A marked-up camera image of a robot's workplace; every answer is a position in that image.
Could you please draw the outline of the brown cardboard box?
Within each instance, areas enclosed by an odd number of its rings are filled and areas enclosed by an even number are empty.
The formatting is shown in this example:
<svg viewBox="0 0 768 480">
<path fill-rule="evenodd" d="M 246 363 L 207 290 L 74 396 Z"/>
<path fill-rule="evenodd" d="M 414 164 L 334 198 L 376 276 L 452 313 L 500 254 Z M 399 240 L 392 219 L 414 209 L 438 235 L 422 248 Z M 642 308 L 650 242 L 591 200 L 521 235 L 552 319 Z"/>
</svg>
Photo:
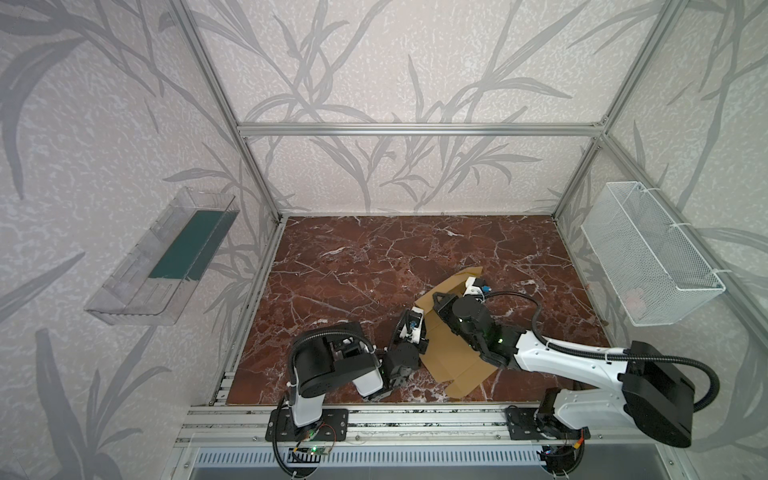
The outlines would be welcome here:
<svg viewBox="0 0 768 480">
<path fill-rule="evenodd" d="M 480 277 L 481 267 L 468 267 L 447 278 L 416 302 L 424 312 L 426 338 L 429 340 L 421 361 L 437 383 L 448 383 L 444 394 L 451 399 L 468 398 L 498 368 L 480 359 L 479 354 L 455 335 L 437 314 L 434 293 L 462 294 L 466 280 Z"/>
</svg>

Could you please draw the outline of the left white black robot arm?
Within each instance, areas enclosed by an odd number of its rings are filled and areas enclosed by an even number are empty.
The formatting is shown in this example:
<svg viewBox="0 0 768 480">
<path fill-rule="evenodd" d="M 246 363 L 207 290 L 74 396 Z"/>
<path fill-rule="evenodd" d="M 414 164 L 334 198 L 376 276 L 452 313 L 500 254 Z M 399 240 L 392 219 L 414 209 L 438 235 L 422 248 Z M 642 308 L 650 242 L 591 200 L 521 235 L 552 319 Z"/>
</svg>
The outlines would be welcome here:
<svg viewBox="0 0 768 480">
<path fill-rule="evenodd" d="M 385 349 L 368 339 L 359 322 L 303 333 L 288 357 L 287 401 L 294 426 L 319 422 L 325 396 L 349 383 L 366 400 L 389 396 L 421 367 L 428 346 L 421 320 L 400 321 Z"/>
</svg>

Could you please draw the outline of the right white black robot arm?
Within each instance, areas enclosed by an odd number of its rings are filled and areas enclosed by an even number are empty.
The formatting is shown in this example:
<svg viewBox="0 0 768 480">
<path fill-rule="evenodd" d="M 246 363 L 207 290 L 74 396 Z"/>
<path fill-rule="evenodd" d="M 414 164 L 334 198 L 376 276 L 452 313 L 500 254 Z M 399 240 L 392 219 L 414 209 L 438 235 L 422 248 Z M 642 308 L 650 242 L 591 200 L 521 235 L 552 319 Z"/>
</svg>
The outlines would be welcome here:
<svg viewBox="0 0 768 480">
<path fill-rule="evenodd" d="M 663 355 L 641 341 L 621 349 L 545 337 L 538 329 L 540 305 L 535 307 L 530 328 L 500 325 L 485 305 L 493 296 L 436 293 L 433 310 L 489 365 L 557 375 L 589 385 L 584 393 L 555 393 L 539 407 L 545 418 L 553 418 L 570 430 L 633 424 L 659 443 L 691 446 L 694 414 L 711 405 L 720 392 L 720 379 L 710 366 Z"/>
</svg>

